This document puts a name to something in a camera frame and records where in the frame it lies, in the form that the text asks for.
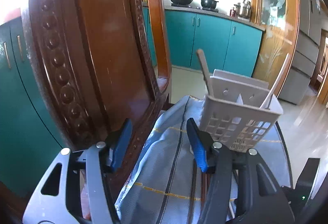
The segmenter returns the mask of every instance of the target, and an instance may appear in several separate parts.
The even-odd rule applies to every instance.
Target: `refrigerator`
[[[300,30],[295,55],[279,98],[300,104],[309,86],[321,39],[320,0],[300,0]]]

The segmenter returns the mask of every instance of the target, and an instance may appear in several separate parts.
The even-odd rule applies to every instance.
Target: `wooden spatula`
[[[211,82],[211,79],[210,79],[210,72],[209,72],[208,67],[207,67],[207,62],[206,62],[206,58],[205,58],[205,55],[204,55],[204,51],[202,49],[198,49],[196,51],[196,55],[198,57],[200,66],[202,67],[202,72],[203,72],[204,81],[205,81],[205,84],[206,84],[207,91],[208,91],[210,96],[214,97],[213,86],[212,86],[212,82]]]

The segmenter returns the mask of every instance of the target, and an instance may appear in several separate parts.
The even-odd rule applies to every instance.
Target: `blue gripper pad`
[[[198,129],[193,118],[187,120],[187,134],[197,166],[205,173],[209,168],[207,159],[214,141],[208,132]]]
[[[113,149],[113,161],[110,165],[113,172],[115,172],[119,167],[121,167],[125,152],[128,148],[131,135],[132,135],[132,121],[131,119],[126,119],[122,125],[119,132],[119,138]]]

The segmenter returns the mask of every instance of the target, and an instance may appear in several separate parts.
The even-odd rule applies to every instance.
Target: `stainless steel pot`
[[[251,17],[251,6],[245,3],[238,3],[236,6],[236,14],[239,17],[249,19]]]
[[[251,7],[251,2],[250,2],[250,1],[248,1],[248,0],[244,0],[243,3],[244,3],[244,4],[247,4],[247,5],[249,5],[249,7]]]

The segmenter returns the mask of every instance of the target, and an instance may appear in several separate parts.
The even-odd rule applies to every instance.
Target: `bottle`
[[[235,17],[236,16],[235,7],[232,7],[232,9],[230,9],[230,16],[231,17]]]

